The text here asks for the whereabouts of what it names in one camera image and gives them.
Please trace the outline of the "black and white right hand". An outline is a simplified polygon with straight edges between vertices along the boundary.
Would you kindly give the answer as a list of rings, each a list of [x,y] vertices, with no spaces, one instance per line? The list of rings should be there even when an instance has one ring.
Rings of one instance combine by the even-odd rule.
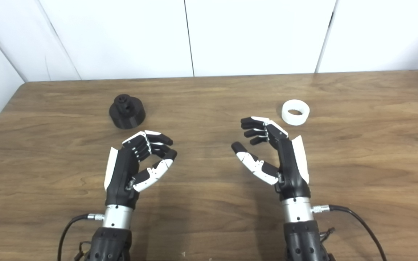
[[[296,197],[311,197],[308,180],[300,173],[299,152],[295,152],[293,140],[285,129],[265,117],[246,117],[240,120],[244,136],[251,145],[269,143],[278,154],[278,167],[259,159],[240,143],[234,142],[232,150],[243,165],[262,181],[273,185],[280,200]]]

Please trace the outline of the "black and white left hand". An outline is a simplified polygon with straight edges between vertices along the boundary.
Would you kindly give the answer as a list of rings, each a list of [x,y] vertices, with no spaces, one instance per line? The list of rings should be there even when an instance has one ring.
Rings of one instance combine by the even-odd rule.
[[[124,140],[119,150],[111,147],[104,180],[105,205],[134,210],[140,193],[154,185],[173,164],[177,152],[171,145],[173,140],[168,136],[145,130]]]

